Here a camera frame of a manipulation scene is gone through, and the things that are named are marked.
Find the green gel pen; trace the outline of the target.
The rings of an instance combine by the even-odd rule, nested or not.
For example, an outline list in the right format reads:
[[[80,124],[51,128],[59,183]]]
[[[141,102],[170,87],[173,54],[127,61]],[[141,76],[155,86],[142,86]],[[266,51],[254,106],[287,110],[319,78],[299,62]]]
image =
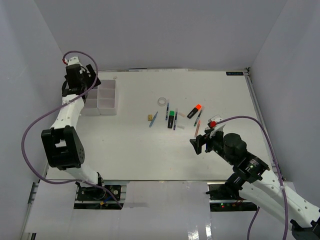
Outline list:
[[[201,117],[201,115],[202,115],[202,112],[203,112],[203,107],[199,110],[199,113],[198,113],[198,115],[197,115],[197,117],[196,117],[196,120],[195,120],[195,122],[194,122],[194,127],[196,127],[197,126],[197,124],[198,124],[198,122],[199,122],[199,120],[200,120],[200,117]]]

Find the orange cap black highlighter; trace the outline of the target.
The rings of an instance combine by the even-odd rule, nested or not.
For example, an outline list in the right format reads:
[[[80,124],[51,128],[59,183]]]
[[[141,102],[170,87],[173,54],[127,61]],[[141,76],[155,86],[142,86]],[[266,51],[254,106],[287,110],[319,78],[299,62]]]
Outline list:
[[[202,108],[201,104],[197,104],[187,115],[188,119],[191,119],[200,109]]]

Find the purple gel pen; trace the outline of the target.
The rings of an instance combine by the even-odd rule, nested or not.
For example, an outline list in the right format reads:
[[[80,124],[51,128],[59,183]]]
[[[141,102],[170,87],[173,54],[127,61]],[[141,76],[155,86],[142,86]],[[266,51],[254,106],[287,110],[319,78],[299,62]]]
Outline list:
[[[177,118],[178,118],[178,108],[175,109],[174,122],[173,122],[173,130],[176,130],[177,126]]]

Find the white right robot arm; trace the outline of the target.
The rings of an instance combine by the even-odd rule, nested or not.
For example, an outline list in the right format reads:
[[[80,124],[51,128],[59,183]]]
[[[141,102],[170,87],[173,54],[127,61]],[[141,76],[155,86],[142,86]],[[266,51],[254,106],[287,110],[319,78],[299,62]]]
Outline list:
[[[288,225],[296,240],[320,238],[320,209],[289,186],[281,186],[278,176],[259,157],[247,150],[236,133],[221,130],[190,139],[196,154],[215,152],[232,166],[233,174],[225,182],[226,195],[246,199]]]

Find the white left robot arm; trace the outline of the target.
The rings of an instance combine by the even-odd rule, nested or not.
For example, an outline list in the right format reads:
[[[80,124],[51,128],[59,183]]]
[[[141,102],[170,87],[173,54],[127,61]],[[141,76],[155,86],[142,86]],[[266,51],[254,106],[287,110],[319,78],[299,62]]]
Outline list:
[[[105,196],[106,187],[101,175],[85,164],[85,149],[76,126],[88,97],[81,94],[101,82],[90,64],[68,64],[65,69],[61,91],[62,104],[66,106],[59,110],[50,129],[42,131],[41,140],[49,165],[82,181],[85,187],[89,187],[90,196],[99,200]]]

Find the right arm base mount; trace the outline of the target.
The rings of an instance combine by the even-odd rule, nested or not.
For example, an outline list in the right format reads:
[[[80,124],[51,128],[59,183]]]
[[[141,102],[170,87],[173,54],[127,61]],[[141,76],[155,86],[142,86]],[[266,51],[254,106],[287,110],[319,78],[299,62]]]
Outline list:
[[[206,195],[209,196],[209,206],[212,213],[217,212],[254,212],[258,207],[241,198],[237,193],[229,193],[224,182],[208,182]]]

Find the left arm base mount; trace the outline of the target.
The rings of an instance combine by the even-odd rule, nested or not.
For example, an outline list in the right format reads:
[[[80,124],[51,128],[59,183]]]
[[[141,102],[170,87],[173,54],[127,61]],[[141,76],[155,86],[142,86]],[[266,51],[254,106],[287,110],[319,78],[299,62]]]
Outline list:
[[[121,210],[124,206],[127,186],[105,184],[104,187],[113,194],[120,206],[107,191],[95,187],[82,187],[78,184],[73,208],[75,210]]]

